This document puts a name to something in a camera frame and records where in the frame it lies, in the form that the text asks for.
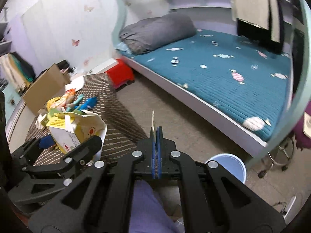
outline cardboard box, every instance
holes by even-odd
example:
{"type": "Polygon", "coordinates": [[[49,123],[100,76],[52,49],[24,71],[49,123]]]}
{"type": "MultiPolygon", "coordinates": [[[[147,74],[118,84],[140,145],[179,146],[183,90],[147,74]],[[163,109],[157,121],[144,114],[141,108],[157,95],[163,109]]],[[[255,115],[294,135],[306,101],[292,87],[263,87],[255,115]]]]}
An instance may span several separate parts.
{"type": "Polygon", "coordinates": [[[32,83],[22,98],[31,112],[37,115],[39,109],[69,83],[68,75],[63,75],[54,64],[32,83]]]}
{"type": "MultiPolygon", "coordinates": [[[[104,144],[107,125],[98,114],[82,111],[86,115],[73,112],[57,113],[46,124],[59,149],[65,154],[93,135],[99,136],[104,144]]],[[[102,149],[94,156],[94,161],[100,159],[101,152],[102,149]]]]}

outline brown patterned ottoman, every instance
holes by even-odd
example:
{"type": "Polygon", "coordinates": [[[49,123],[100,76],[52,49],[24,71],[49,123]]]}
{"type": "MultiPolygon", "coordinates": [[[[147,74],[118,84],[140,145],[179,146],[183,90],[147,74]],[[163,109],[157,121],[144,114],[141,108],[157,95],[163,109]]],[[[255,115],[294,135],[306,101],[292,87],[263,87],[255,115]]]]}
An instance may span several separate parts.
{"type": "MultiPolygon", "coordinates": [[[[88,98],[97,95],[97,104],[91,111],[99,114],[108,126],[101,159],[107,163],[117,161],[124,154],[135,150],[138,140],[147,138],[147,136],[126,107],[117,99],[111,80],[106,73],[86,75],[84,81],[84,87],[77,92],[74,100],[78,95],[84,94],[82,100],[84,103],[88,98]]],[[[49,134],[47,128],[40,131],[35,126],[37,117],[29,128],[26,141],[32,137],[39,138],[49,134]]],[[[59,149],[47,149],[41,153],[34,165],[56,164],[63,156],[64,154],[59,149]]]]}

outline teal mattress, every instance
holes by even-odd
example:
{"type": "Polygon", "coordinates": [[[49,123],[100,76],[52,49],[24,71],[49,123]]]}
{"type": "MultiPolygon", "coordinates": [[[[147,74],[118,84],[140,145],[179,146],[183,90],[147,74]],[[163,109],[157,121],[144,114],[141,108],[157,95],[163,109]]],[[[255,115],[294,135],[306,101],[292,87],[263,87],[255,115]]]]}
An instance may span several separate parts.
{"type": "Polygon", "coordinates": [[[289,90],[290,58],[244,37],[198,30],[187,39],[150,53],[122,52],[267,141],[283,112],[289,90]]]}

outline blue bucket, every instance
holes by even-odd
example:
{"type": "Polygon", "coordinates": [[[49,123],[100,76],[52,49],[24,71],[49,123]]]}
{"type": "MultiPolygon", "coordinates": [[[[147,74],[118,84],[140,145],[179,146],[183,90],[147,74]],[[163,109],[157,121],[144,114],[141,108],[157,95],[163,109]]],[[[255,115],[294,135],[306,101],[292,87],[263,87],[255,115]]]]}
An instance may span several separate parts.
{"type": "Polygon", "coordinates": [[[245,184],[246,168],[242,160],[237,156],[229,153],[222,153],[211,157],[208,161],[214,160],[221,164],[234,177],[245,184]]]}

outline silver bolt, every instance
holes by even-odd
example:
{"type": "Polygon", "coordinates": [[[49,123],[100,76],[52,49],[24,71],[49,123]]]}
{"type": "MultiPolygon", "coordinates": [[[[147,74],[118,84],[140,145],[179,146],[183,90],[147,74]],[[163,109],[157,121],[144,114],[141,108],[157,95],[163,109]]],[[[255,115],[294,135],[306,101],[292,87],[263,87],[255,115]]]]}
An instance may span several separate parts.
{"type": "Polygon", "coordinates": [[[70,163],[71,160],[72,160],[72,158],[71,158],[71,157],[68,157],[68,158],[65,159],[65,162],[66,162],[66,163],[70,163]]]}
{"type": "Polygon", "coordinates": [[[64,184],[64,186],[69,186],[72,181],[73,181],[72,179],[65,179],[63,181],[63,184],[64,184]]]}
{"type": "Polygon", "coordinates": [[[142,155],[142,152],[141,151],[133,151],[132,155],[137,158],[137,157],[140,157],[142,155]]]}
{"type": "Polygon", "coordinates": [[[208,166],[210,168],[217,168],[218,167],[218,163],[216,161],[209,161],[208,166]]]}
{"type": "Polygon", "coordinates": [[[96,162],[94,163],[94,166],[95,166],[96,168],[102,168],[104,165],[105,165],[105,162],[104,162],[104,161],[101,161],[101,160],[96,161],[96,162]]]}
{"type": "Polygon", "coordinates": [[[179,151],[172,151],[171,152],[171,156],[174,157],[174,158],[177,158],[180,156],[180,152],[179,151]]]}

